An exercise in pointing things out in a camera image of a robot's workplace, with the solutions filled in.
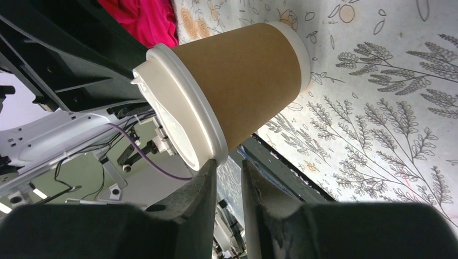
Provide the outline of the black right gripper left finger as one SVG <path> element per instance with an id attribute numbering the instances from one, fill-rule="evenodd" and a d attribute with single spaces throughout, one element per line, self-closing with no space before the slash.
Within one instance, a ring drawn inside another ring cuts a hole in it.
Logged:
<path id="1" fill-rule="evenodd" d="M 166 198 L 132 205 L 23 205 L 1 222 L 1 258 L 211 258 L 216 162 Z"/>

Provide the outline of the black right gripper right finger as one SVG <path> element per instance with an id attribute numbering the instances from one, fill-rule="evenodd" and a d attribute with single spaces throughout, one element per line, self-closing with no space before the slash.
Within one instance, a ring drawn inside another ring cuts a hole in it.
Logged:
<path id="1" fill-rule="evenodd" d="M 249 258 L 457 258 L 457 238 L 423 203 L 305 203 L 243 161 Z"/>

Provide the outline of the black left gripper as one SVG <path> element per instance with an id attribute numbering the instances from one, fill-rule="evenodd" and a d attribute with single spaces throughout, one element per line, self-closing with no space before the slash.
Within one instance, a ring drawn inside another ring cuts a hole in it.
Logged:
<path id="1" fill-rule="evenodd" d="M 1 1 L 1 71 L 51 111 L 147 110 L 131 84 L 145 54 L 97 1 Z"/>

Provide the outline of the white plastic cup lid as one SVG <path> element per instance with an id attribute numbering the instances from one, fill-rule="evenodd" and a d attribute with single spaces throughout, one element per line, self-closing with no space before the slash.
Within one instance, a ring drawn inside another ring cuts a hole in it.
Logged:
<path id="1" fill-rule="evenodd" d="M 147 50 L 146 60 L 132 70 L 132 85 L 155 110 L 173 148 L 198 171 L 211 159 L 221 166 L 228 145 L 218 119 L 188 68 L 164 44 Z"/>

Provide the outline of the brown paper cup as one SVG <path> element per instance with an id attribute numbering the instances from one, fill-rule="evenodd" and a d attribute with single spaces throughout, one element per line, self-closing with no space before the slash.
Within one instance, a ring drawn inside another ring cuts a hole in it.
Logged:
<path id="1" fill-rule="evenodd" d="M 203 91 L 229 151 L 294 101 L 309 83 L 300 36 L 257 23 L 173 48 Z"/>

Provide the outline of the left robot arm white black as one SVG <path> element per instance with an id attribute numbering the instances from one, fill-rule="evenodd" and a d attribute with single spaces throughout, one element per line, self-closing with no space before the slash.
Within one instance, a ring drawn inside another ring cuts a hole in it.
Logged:
<path id="1" fill-rule="evenodd" d="M 59 162 L 103 148 L 113 125 L 151 113 L 131 84 L 146 47 L 98 1 L 1 1 L 1 66 L 48 115 L 1 131 L 1 194 Z"/>

